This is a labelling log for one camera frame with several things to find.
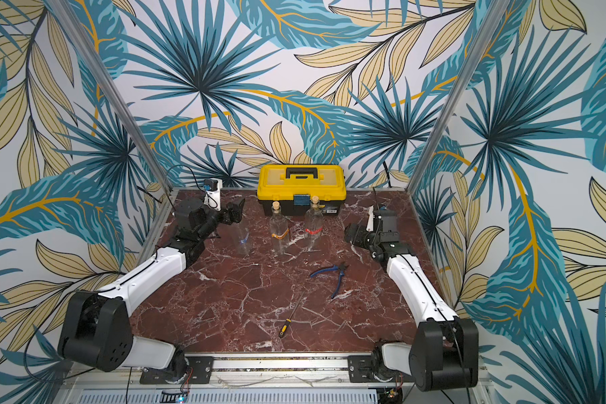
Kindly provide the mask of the glass bottle blue label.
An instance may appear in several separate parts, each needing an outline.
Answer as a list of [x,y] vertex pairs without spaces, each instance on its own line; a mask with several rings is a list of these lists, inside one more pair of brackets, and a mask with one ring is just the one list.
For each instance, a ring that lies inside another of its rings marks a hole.
[[[237,252],[243,256],[249,255],[253,248],[252,236],[245,222],[234,223],[231,225],[231,232],[234,245]],[[247,243],[240,244],[239,238],[249,233],[250,237]]]

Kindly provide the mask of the glass bottle orange label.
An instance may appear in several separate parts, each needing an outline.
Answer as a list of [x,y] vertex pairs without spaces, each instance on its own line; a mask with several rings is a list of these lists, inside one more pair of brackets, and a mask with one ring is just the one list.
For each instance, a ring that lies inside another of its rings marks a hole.
[[281,255],[287,249],[290,244],[290,234],[289,237],[283,240],[273,239],[271,234],[277,233],[282,234],[286,229],[289,229],[289,223],[286,217],[282,213],[281,204],[279,201],[274,201],[271,206],[272,216],[269,219],[269,231],[270,231],[270,239],[273,244],[274,252],[277,255]]

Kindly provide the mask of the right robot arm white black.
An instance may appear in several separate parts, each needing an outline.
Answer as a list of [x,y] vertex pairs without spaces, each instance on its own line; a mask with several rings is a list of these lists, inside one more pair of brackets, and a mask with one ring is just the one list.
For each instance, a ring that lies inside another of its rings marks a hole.
[[397,213],[370,207],[368,224],[346,227],[344,239],[365,249],[399,289],[416,324],[411,344],[378,343],[373,377],[408,375],[422,392],[469,389],[478,383],[479,333],[440,296],[412,248],[402,241]]

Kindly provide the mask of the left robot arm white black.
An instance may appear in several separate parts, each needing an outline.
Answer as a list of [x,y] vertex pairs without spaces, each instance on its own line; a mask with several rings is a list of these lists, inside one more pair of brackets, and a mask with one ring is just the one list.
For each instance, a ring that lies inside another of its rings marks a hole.
[[111,372],[121,367],[160,372],[169,383],[188,375],[178,346],[134,335],[130,316],[149,296],[194,264],[205,241],[220,224],[242,221],[244,200],[216,210],[200,205],[189,225],[175,230],[166,246],[122,278],[97,291],[78,291],[69,300],[57,346],[59,355],[82,365]]

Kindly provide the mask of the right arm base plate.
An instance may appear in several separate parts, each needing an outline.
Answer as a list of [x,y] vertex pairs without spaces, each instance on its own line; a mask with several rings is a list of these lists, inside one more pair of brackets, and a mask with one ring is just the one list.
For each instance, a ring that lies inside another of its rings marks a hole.
[[392,383],[394,381],[413,382],[415,379],[406,373],[389,370],[375,363],[372,355],[349,355],[348,377],[351,383]]

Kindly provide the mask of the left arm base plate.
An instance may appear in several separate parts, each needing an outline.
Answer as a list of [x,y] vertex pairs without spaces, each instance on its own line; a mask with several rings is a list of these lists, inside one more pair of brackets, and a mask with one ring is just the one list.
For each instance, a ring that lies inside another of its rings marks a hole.
[[210,382],[212,356],[179,356],[166,369],[144,368],[141,385],[206,385]]

